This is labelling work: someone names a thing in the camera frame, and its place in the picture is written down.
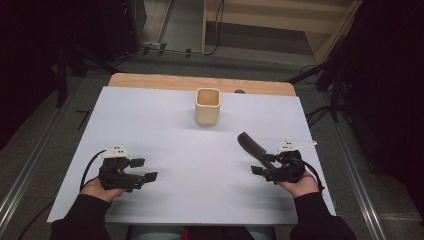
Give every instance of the black tool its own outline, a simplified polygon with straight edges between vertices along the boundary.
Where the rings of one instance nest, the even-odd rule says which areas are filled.
[[[99,169],[99,179],[104,189],[120,188],[126,192],[132,192],[133,189],[140,189],[145,183],[154,182],[158,175],[157,172],[146,173],[144,176],[127,174],[124,169],[141,167],[144,165],[144,159],[128,159],[126,157],[105,158],[103,165]]]
[[[241,133],[237,140],[246,152],[258,159],[266,169],[251,166],[252,173],[263,176],[270,182],[298,182],[305,173],[305,166],[315,175],[320,191],[324,189],[318,173],[307,162],[302,160],[298,150],[280,152],[279,154],[268,154],[259,144],[257,144],[246,132]],[[271,162],[281,163],[281,167],[275,167]]]

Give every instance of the gray floor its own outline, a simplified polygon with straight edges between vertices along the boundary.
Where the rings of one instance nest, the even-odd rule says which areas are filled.
[[[234,30],[246,31],[244,28],[234,28]],[[168,27],[167,31],[172,32],[173,29]],[[224,30],[223,45],[216,55],[193,55],[186,59],[184,55],[180,54],[167,53],[158,57],[156,53],[151,52],[147,55],[131,56],[119,66],[119,69],[132,73],[284,81],[296,76],[302,67],[313,64],[313,60],[310,53],[307,52],[306,40],[302,33],[282,31],[279,34],[277,40],[274,39],[271,42],[279,42],[281,45],[269,49],[260,47],[270,42],[266,37],[257,36],[246,41],[246,38],[241,38],[235,31],[225,32]],[[182,32],[174,35],[183,44],[175,43],[173,47],[179,48],[178,50],[187,48],[188,42],[181,41],[187,35]],[[170,36],[171,34],[164,35],[169,46],[172,41]],[[24,226],[48,202],[54,199],[53,196],[60,188],[84,132],[84,128],[78,130],[84,116],[77,113],[76,110],[90,111],[94,108],[101,88],[107,85],[110,75],[102,69],[94,68],[89,71],[86,78],[69,76],[68,79],[71,97],[68,99],[67,105],[62,109],[55,109],[56,93],[53,93],[19,129],[9,144],[0,151],[2,166],[0,168],[2,178],[0,196],[4,197],[10,193],[14,185],[19,185],[15,181],[27,160],[38,159],[38,163],[34,167],[36,171],[29,177],[29,184],[21,186],[26,190],[25,194],[18,196],[16,200],[19,204],[16,209],[10,209],[10,213],[13,214],[10,214],[8,225],[2,226],[4,231],[1,239],[16,239]],[[307,79],[308,82],[315,80],[316,77]],[[329,95],[315,91],[314,85],[306,81],[296,84],[295,88],[305,112],[323,106]],[[50,129],[48,124],[55,116],[58,120],[57,124],[54,129]],[[335,124],[329,116],[326,116],[311,128],[311,134],[318,142],[317,152],[326,175],[327,187],[337,206],[337,214],[347,221],[358,239],[373,239],[366,216],[358,202],[360,199],[357,197],[346,168],[345,159],[349,158],[354,163],[359,179],[365,186],[372,207],[379,217],[379,223],[385,234],[385,238],[380,239],[424,239],[424,229],[419,225],[421,219],[404,186],[390,176],[378,176],[370,173],[355,133],[343,118],[340,119],[341,122]],[[45,144],[42,144],[42,141],[40,143],[40,136],[49,130],[51,130],[49,139]],[[342,134],[348,146],[347,155],[338,140],[338,134]],[[35,151],[40,149],[35,149],[40,144],[44,148]],[[25,239],[49,238],[50,226],[46,223],[48,213],[49,210],[41,215]],[[124,239],[126,228],[127,226],[119,224],[107,225],[112,239]],[[288,239],[290,228],[291,226],[277,226],[278,239]]]

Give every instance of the table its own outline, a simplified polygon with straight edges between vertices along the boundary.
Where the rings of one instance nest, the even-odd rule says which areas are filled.
[[[215,22],[221,0],[204,0],[206,22]],[[358,0],[226,0],[222,22],[303,31],[317,64],[323,63],[346,35],[362,1]]]
[[[198,87],[217,87],[222,92],[220,119],[215,126],[194,123],[194,90]],[[236,89],[247,94],[232,93]],[[99,97],[48,222],[62,218],[72,205],[89,159],[102,148],[123,143],[130,158],[146,158],[144,167],[128,169],[128,173],[158,171],[159,175],[140,191],[115,199],[106,216],[108,222],[296,223],[290,194],[253,175],[250,166],[260,164],[236,140],[246,130],[270,153],[282,143],[281,135],[312,140],[300,101],[294,95],[293,86],[278,82],[113,75]],[[243,106],[250,107],[245,111]],[[302,149],[301,153],[326,185],[315,148]],[[100,160],[93,163],[87,179],[97,175],[100,165]],[[335,214],[328,190],[323,196]]]

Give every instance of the black sleeve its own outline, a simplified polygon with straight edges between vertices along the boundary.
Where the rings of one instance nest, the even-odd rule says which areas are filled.
[[[50,240],[110,240],[105,229],[109,206],[96,197],[78,195],[65,218],[52,223]]]
[[[351,240],[355,233],[341,217],[332,216],[321,193],[310,193],[294,199],[298,217],[291,240]]]

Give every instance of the black cable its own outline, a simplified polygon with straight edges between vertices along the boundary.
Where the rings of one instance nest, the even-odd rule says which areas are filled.
[[[312,172],[312,174],[314,174],[315,175],[315,178],[316,178],[316,180],[317,180],[317,184],[318,184],[318,189],[319,189],[319,191],[320,192],[322,192],[324,189],[325,189],[325,187],[324,186],[322,186],[322,182],[321,182],[321,179],[319,178],[319,175],[318,175],[318,172],[315,170],[315,168],[314,167],[312,167],[312,165],[311,164],[309,164],[309,163],[307,163],[307,162],[305,162],[304,160],[302,160],[302,159],[297,159],[297,158],[285,158],[285,160],[288,160],[288,161],[294,161],[294,162],[300,162],[300,163],[302,163],[302,164],[304,164],[311,172]]]
[[[221,24],[222,24],[222,16],[224,15],[224,6],[225,6],[225,2],[224,2],[224,0],[222,0],[221,3],[219,4],[218,10],[216,11],[216,16],[215,16],[216,44],[215,44],[215,48],[211,52],[205,53],[204,55],[214,54],[216,52],[216,50],[218,50],[219,45],[221,44]],[[221,17],[220,17],[220,20],[218,22],[219,10],[221,10]]]
[[[80,184],[80,191],[84,188],[85,185],[85,178],[87,177],[87,173],[88,170],[91,167],[91,164],[93,164],[94,160],[96,160],[96,158],[103,152],[105,152],[106,150],[102,150],[100,152],[98,152],[96,155],[94,155],[94,157],[90,160],[90,162],[87,164],[87,167],[85,168],[84,174],[82,175],[82,179],[81,179],[81,184]]]
[[[130,55],[125,55],[125,56],[123,56],[122,57],[122,60],[121,61],[119,61],[118,63],[116,63],[115,65],[113,65],[114,67],[117,67],[117,66],[119,66],[119,65],[121,65],[121,64],[123,64],[125,61],[127,61],[128,60],[128,58],[130,57]]]
[[[39,213],[37,213],[37,215],[25,226],[24,230],[22,230],[21,234],[18,237],[18,240],[23,239],[25,233],[28,231],[31,225],[41,216],[41,214],[43,214],[47,209],[49,209],[53,205],[55,200],[56,199],[53,199],[53,201],[49,202],[43,209],[41,209]]]
[[[315,170],[315,168],[314,167],[312,167],[312,165],[311,164],[309,164],[309,163],[307,163],[307,162],[305,162],[305,161],[303,161],[303,160],[301,160],[302,162],[303,162],[303,164],[305,164],[308,168],[309,168],[309,170],[315,175],[315,178],[316,178],[316,180],[317,180],[317,183],[318,183],[318,189],[319,189],[319,191],[320,192],[322,192],[323,190],[324,190],[324,186],[322,186],[322,182],[321,182],[321,179],[319,178],[319,176],[318,176],[318,172]]]
[[[305,66],[303,66],[303,67],[299,70],[299,75],[300,75],[300,74],[302,74],[303,69],[304,69],[304,68],[306,68],[306,67],[318,67],[318,65],[310,64],[310,65],[305,65]],[[308,84],[314,84],[314,83],[312,83],[312,82],[308,82],[308,81],[306,81],[306,78],[305,78],[305,79],[303,79],[303,81],[304,81],[304,82],[306,82],[306,83],[308,83]]]
[[[214,54],[218,50],[218,48],[219,48],[219,46],[221,44],[221,24],[222,24],[222,16],[224,15],[224,6],[225,6],[225,2],[224,2],[224,0],[221,0],[221,3],[219,4],[219,7],[218,7],[218,9],[216,11],[216,16],[215,16],[216,43],[215,43],[215,48],[211,52],[208,52],[208,53],[201,53],[201,52],[190,52],[190,53],[187,53],[187,52],[179,51],[179,50],[152,49],[152,48],[149,48],[149,47],[143,47],[143,48],[138,49],[138,51],[136,51],[134,53],[131,53],[131,54],[126,55],[125,56],[126,59],[124,59],[122,62],[126,61],[127,58],[130,57],[130,56],[136,55],[136,54],[138,54],[140,52],[144,52],[144,50],[146,50],[146,49],[148,49],[148,51],[151,51],[151,52],[168,52],[168,53],[181,53],[181,54],[204,55],[204,56],[208,56],[208,55]]]
[[[316,109],[313,112],[305,114],[308,127],[311,128],[318,120],[320,120],[327,112],[331,110],[330,106],[324,106]]]
[[[331,61],[330,60],[331,59],[327,60],[326,62],[324,62],[324,63],[322,63],[320,65],[317,65],[314,68],[311,68],[310,70],[308,70],[308,71],[306,71],[304,73],[301,73],[301,74],[297,75],[294,78],[291,78],[289,80],[284,80],[284,81],[281,80],[279,82],[288,82],[288,83],[291,83],[291,84],[296,84],[296,83],[304,80],[305,78],[308,78],[308,77],[310,77],[310,76],[312,76],[314,74],[317,74],[319,72],[322,72],[324,70],[327,70],[327,68],[331,65]]]

